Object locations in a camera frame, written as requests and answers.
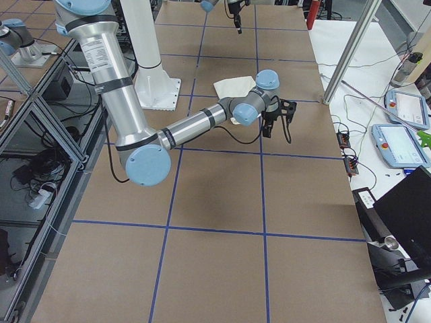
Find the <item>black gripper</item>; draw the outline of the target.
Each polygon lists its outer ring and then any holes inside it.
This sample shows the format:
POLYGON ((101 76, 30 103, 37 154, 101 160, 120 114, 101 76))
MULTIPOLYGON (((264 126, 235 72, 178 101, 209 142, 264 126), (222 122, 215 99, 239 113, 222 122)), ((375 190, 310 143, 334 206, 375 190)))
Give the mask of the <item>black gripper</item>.
POLYGON ((262 112, 263 124, 261 126, 261 134, 263 137, 271 137, 271 132, 273 129, 273 123, 277 120, 278 116, 281 115, 281 109, 276 108, 273 111, 262 112))
POLYGON ((242 23, 240 17, 241 10, 241 2, 226 2, 226 15, 233 21, 238 34, 242 34, 242 23))

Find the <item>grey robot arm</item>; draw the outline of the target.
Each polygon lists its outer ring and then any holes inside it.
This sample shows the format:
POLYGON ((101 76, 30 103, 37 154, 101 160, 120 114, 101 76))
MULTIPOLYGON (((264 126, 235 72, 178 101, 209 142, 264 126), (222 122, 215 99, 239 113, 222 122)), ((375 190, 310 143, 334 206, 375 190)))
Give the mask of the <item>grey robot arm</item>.
MULTIPOLYGON (((206 13, 209 13, 219 2, 219 0, 202 0, 199 3, 202 10, 206 13)), ((240 12, 242 11, 243 7, 249 5, 249 1, 227 0, 223 1, 223 3, 226 17, 233 22, 238 34, 242 34, 242 21, 240 12)))
POLYGON ((117 39, 119 23, 110 1, 57 1, 57 29, 76 40, 84 54, 94 89, 102 98, 117 134, 115 147, 130 181, 140 186, 161 183, 171 168, 170 150, 192 141, 228 119, 248 126, 275 110, 278 74, 260 71, 247 95, 222 98, 162 129, 147 112, 173 111, 181 81, 162 66, 154 18, 147 1, 122 1, 121 7, 137 60, 132 74, 117 39))

